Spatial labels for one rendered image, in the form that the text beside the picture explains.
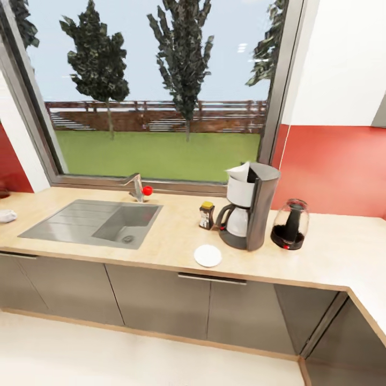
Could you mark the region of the paper coffee filter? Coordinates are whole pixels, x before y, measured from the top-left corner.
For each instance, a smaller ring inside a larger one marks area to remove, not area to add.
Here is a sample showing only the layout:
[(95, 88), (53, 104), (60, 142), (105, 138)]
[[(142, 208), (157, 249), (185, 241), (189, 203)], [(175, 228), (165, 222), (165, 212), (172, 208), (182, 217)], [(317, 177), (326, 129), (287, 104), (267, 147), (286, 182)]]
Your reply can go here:
[(250, 163), (250, 161), (247, 161), (238, 167), (232, 168), (230, 170), (226, 170), (226, 172), (233, 179), (235, 179), (239, 182), (246, 182), (247, 176), (248, 176), (248, 170), (249, 170), (249, 163)]

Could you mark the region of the bottle of coffee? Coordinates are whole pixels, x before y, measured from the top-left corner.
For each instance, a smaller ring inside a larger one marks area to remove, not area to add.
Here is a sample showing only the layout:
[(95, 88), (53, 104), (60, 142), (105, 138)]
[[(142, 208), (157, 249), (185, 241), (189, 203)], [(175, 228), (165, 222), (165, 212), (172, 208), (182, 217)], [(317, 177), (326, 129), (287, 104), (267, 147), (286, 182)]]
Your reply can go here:
[(212, 202), (204, 201), (202, 205), (199, 207), (201, 219), (199, 223), (199, 227), (210, 230), (214, 225), (213, 221), (213, 213), (215, 206)]

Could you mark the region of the electric kettle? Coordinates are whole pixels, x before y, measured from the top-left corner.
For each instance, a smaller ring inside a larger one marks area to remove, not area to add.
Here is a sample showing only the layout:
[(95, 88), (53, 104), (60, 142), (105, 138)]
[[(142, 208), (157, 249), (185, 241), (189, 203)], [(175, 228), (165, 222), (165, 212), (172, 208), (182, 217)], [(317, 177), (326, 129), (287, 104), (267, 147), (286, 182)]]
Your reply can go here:
[(278, 211), (271, 232), (272, 241), (289, 250), (300, 249), (309, 228), (309, 205), (301, 199), (290, 199)]

